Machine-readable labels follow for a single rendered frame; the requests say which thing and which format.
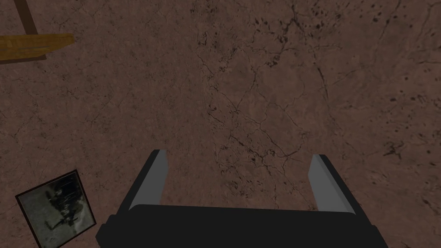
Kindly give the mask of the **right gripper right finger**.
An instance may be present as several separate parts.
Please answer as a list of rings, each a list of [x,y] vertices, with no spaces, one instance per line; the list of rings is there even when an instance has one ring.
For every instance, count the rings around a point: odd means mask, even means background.
[[[326,155],[312,155],[308,179],[319,211],[360,214],[360,206]]]

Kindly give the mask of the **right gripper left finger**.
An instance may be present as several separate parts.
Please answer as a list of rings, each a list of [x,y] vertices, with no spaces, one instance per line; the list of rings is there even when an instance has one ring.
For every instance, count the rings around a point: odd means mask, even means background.
[[[153,150],[122,201],[120,213],[136,205],[159,205],[167,174],[166,150]]]

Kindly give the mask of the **yellow wooden furniture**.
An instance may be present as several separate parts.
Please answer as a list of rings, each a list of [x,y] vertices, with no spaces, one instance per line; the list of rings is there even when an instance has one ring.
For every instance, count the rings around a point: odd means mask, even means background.
[[[25,35],[0,36],[0,65],[47,59],[46,54],[75,42],[73,34],[39,34],[27,0],[14,0]]]

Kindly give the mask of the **dark framed wall picture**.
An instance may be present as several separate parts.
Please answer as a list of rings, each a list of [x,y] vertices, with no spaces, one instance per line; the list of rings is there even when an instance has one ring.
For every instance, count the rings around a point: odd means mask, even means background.
[[[61,248],[96,225],[76,169],[15,198],[39,248]]]

